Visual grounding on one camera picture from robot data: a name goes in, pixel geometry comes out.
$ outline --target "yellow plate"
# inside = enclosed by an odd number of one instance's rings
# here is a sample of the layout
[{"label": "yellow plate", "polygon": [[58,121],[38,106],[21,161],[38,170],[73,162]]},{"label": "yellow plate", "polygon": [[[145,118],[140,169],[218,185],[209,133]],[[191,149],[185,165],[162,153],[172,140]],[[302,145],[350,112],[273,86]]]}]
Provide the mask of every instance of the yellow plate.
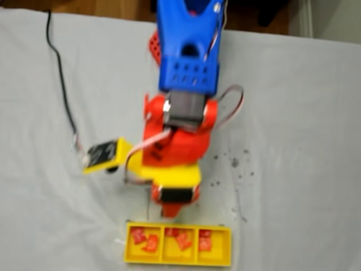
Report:
[{"label": "yellow plate", "polygon": [[[147,241],[134,244],[133,236],[130,233],[134,227],[144,228],[146,237],[150,234],[158,236],[159,242],[155,252],[142,250]],[[174,237],[165,236],[166,228],[176,228],[181,232],[187,232],[188,240],[192,242],[192,246],[181,251]],[[212,249],[210,251],[198,250],[199,230],[211,230]],[[127,223],[124,261],[138,264],[230,266],[231,229],[221,226],[129,222]]]}]

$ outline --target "white sheet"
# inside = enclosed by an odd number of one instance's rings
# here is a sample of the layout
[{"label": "white sheet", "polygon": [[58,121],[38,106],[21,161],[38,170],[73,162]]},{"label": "white sheet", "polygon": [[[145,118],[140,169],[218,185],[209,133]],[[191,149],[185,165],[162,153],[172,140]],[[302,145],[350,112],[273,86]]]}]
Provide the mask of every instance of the white sheet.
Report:
[{"label": "white sheet", "polygon": [[[124,192],[120,173],[84,177],[71,153],[46,17],[0,9],[2,269],[147,270],[124,265],[114,242],[124,238],[125,217],[144,215],[144,191]],[[155,26],[53,19],[52,40],[83,144],[139,140],[143,94],[157,85],[146,46]],[[241,32],[225,32],[221,47],[219,92],[242,84],[245,107],[213,135],[202,162],[203,198],[220,193],[229,200],[213,197],[211,209],[201,202],[205,213],[197,219],[226,219],[236,229],[237,181],[238,270],[360,270],[361,48]],[[132,198],[132,209],[120,206]]]}]

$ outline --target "red object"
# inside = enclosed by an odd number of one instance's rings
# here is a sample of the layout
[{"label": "red object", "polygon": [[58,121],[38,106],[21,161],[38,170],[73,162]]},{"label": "red object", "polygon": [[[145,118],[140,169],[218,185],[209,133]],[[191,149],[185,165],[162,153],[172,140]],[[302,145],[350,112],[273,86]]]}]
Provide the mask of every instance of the red object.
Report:
[{"label": "red object", "polygon": [[199,251],[211,251],[212,250],[212,240],[209,237],[200,237],[198,250]]},{"label": "red object", "polygon": [[147,252],[155,252],[158,247],[158,236],[155,234],[150,234],[148,237],[147,245],[142,248],[142,250]]},{"label": "red object", "polygon": [[165,228],[165,236],[178,236],[179,235],[179,229],[177,228]]},{"label": "red object", "polygon": [[199,237],[210,237],[210,230],[199,230]]},{"label": "red object", "polygon": [[[163,131],[163,95],[155,96],[151,101],[144,99],[144,117],[146,127],[143,139],[155,136]],[[143,151],[143,165],[151,167],[171,167],[197,162],[207,151],[210,131],[217,119],[217,102],[209,99],[205,107],[205,116],[197,131],[187,132],[177,129],[167,139],[146,148]]]},{"label": "red object", "polygon": [[157,62],[158,65],[160,65],[161,60],[161,50],[160,50],[160,44],[158,39],[158,32],[155,31],[152,35],[151,39],[149,40],[149,50],[154,58],[154,60]]},{"label": "red object", "polygon": [[188,234],[187,233],[181,233],[177,237],[175,237],[175,240],[178,243],[178,246],[180,250],[186,250],[187,248],[192,246],[192,241],[188,240]]},{"label": "red object", "polygon": [[[151,188],[151,198],[158,204],[162,205],[162,216],[163,217],[175,217],[177,216],[178,212],[181,210],[182,207],[184,207],[187,204],[184,203],[163,203],[159,200],[160,195],[160,188],[156,186],[154,183],[152,184]],[[199,186],[196,186],[193,192],[193,198],[192,202],[195,202],[199,198]]]},{"label": "red object", "polygon": [[140,227],[131,228],[130,234],[133,236],[133,240],[135,244],[143,243],[147,240],[146,236],[144,235],[144,229]]}]

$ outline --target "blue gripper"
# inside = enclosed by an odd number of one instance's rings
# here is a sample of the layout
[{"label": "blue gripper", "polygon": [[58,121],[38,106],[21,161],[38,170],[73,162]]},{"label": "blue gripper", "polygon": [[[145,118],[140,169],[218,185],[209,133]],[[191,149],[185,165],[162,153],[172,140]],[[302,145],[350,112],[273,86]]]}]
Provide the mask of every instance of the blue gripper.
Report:
[{"label": "blue gripper", "polygon": [[210,97],[217,93],[224,1],[157,1],[160,90],[176,89]]}]

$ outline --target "screw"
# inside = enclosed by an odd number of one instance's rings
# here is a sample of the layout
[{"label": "screw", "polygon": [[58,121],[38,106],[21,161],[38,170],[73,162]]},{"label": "screw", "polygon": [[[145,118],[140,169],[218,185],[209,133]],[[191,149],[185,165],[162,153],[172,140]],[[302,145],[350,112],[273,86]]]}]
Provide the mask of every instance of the screw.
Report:
[{"label": "screw", "polygon": [[213,11],[215,13],[219,13],[221,11],[221,4],[219,2],[217,2],[216,4],[214,4],[214,7],[213,7]]}]

